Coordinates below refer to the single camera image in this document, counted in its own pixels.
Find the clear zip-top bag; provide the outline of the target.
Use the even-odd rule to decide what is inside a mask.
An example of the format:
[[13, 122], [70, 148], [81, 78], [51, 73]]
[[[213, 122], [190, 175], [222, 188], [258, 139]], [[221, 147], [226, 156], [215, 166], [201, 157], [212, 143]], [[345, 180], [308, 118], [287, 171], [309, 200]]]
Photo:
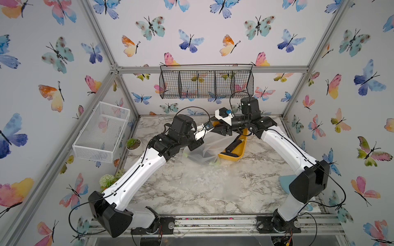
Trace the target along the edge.
[[204, 137], [204, 143], [191, 151], [186, 147], [183, 158], [199, 165], [220, 165], [219, 154], [222, 153], [236, 138], [236, 135], [222, 136], [209, 132]]

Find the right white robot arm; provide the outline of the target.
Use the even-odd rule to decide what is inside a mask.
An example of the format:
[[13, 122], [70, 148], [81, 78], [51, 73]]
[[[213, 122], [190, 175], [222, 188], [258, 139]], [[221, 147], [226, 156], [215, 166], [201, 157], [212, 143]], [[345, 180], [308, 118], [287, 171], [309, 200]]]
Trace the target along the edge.
[[234, 115], [226, 108], [216, 110], [211, 120], [218, 125], [213, 131], [225, 136], [246, 129], [270, 145], [289, 164], [296, 178], [289, 185], [288, 197], [275, 210], [273, 217], [276, 224], [288, 224], [298, 217], [313, 197], [326, 189], [331, 178], [330, 164], [307, 154], [281, 131], [272, 118], [262, 116], [255, 98], [242, 98], [241, 111], [241, 115]]

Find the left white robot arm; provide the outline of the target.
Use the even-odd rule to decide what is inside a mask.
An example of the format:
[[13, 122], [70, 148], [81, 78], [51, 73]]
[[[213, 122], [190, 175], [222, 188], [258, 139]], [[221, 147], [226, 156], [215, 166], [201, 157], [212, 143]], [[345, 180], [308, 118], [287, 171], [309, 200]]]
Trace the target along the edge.
[[207, 121], [197, 126], [193, 118], [179, 114], [166, 130], [153, 137], [141, 157], [114, 184], [104, 192], [94, 191], [88, 197], [93, 217], [103, 231], [113, 238], [128, 228], [142, 228], [155, 234], [160, 228], [160, 216], [150, 207], [132, 208], [129, 203], [142, 185], [168, 160], [184, 147], [194, 150], [200, 147], [203, 137], [213, 125]]

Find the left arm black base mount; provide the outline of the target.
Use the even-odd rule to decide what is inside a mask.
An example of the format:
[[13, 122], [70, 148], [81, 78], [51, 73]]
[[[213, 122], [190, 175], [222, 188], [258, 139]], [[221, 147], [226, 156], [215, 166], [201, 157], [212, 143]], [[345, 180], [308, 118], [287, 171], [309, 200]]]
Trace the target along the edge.
[[159, 217], [156, 218], [152, 225], [147, 229], [132, 228], [132, 235], [172, 235], [175, 228], [174, 217]]

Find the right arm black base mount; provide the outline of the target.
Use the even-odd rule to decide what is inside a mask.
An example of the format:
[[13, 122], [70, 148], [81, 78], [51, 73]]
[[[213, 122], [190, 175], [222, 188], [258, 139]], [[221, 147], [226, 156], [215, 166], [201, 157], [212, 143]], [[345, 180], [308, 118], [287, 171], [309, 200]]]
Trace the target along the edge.
[[284, 221], [280, 216], [264, 215], [256, 217], [256, 230], [260, 234], [301, 233], [301, 225], [296, 220]]

